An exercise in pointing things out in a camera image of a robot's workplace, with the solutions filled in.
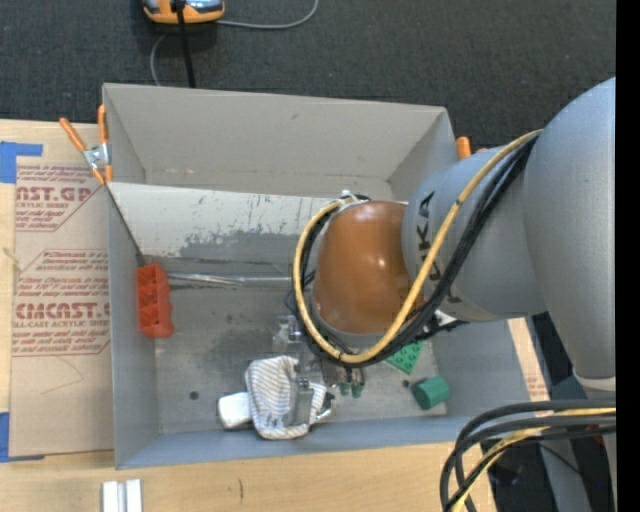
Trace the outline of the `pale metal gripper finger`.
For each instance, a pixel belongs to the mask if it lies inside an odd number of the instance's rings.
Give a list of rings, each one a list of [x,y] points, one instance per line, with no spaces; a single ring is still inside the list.
[[[306,378],[297,378],[292,385],[291,425],[308,424],[311,418],[314,388]]]
[[[303,348],[303,332],[293,315],[281,315],[276,320],[277,329],[272,338],[273,351],[300,351]]]

